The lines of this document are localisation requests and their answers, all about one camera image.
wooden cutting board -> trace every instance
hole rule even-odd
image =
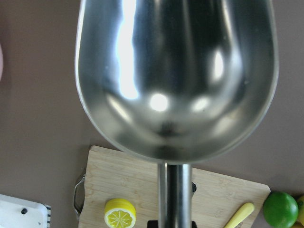
[[[192,220],[198,228],[223,228],[246,202],[256,209],[237,227],[249,228],[270,193],[267,185],[193,168],[197,191],[192,198]],[[79,228],[106,228],[105,203],[125,198],[136,208],[136,228],[158,218],[157,164],[126,153],[92,146],[85,176],[85,202]]]

lemon half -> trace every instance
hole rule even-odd
[[[111,199],[104,212],[104,221],[110,228],[132,228],[135,225],[135,207],[126,199]]]

metal scoop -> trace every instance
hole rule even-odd
[[[264,117],[278,75],[270,0],[82,0],[76,84],[118,149],[159,164],[161,228],[188,228],[191,163]]]

pink object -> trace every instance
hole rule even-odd
[[[2,71],[3,71],[3,54],[2,54],[2,49],[0,45],[0,80],[2,76]]]

yellow handle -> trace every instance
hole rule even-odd
[[[224,228],[234,228],[241,221],[247,218],[253,211],[255,210],[255,206],[253,203],[245,203],[240,209],[232,216],[229,222],[226,224]]]

